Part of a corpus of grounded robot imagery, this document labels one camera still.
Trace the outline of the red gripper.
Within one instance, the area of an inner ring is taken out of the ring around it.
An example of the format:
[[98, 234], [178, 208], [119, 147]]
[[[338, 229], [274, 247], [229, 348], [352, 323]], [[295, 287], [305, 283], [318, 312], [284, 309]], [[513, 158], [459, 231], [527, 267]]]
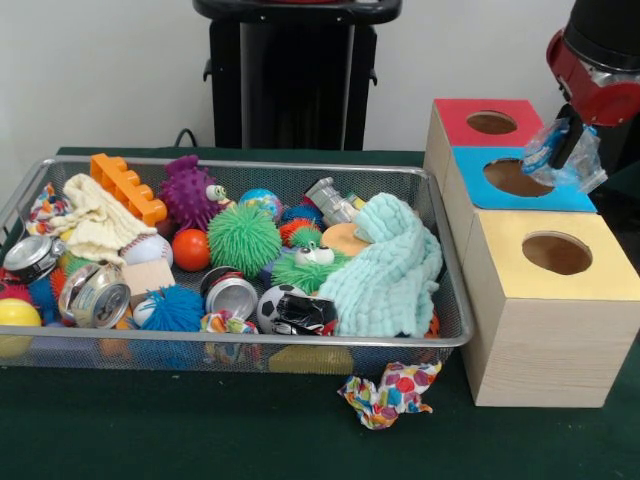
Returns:
[[558, 139], [549, 164], [559, 170], [578, 143], [584, 126], [617, 127], [639, 113], [639, 73], [609, 71], [580, 59], [558, 31], [546, 60], [566, 103], [558, 112]]

